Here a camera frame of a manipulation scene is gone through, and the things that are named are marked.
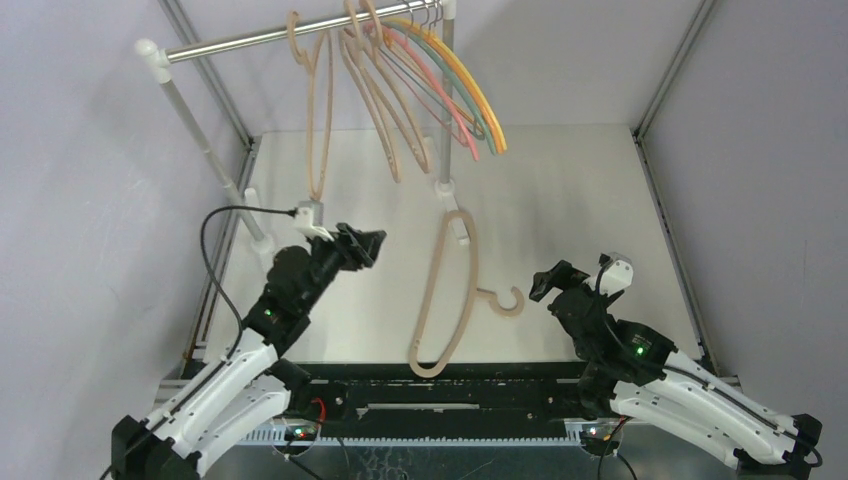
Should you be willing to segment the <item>pink wire hanger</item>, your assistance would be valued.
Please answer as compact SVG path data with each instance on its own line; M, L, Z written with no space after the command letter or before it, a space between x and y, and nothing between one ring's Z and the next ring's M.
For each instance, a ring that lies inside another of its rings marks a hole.
M433 62L434 53L427 48L422 50L422 44L413 40L408 33L401 32L399 27L385 24L384 21L389 18L380 21L383 28L384 49L404 64L405 75L419 80L420 88L431 94L434 101L444 111L446 109L450 111L453 117L453 139L466 147L472 158L478 161L480 153L477 143L479 141L487 143L487 141L483 139L480 127L472 124L470 109L465 103L467 96L455 89L458 85L457 80L443 73L439 65Z

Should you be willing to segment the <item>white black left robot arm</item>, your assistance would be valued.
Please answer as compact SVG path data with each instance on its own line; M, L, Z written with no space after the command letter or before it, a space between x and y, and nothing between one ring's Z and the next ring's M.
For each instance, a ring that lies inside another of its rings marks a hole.
M387 234L340 223L309 246L280 250L234 345L145 418L125 416L112 430L113 479L199 479L267 420L305 414L310 375L285 359L309 314L341 271L372 267Z

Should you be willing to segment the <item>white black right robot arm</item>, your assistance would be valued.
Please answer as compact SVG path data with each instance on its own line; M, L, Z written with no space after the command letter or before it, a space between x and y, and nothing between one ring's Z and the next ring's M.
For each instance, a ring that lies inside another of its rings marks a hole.
M547 309L586 366L579 406L676 436L735 470L740 479L806 479L823 465L822 424L768 408L700 365L652 327L615 318L610 306L634 279L629 259L603 254L595 274L566 260L534 274L530 300L557 293Z

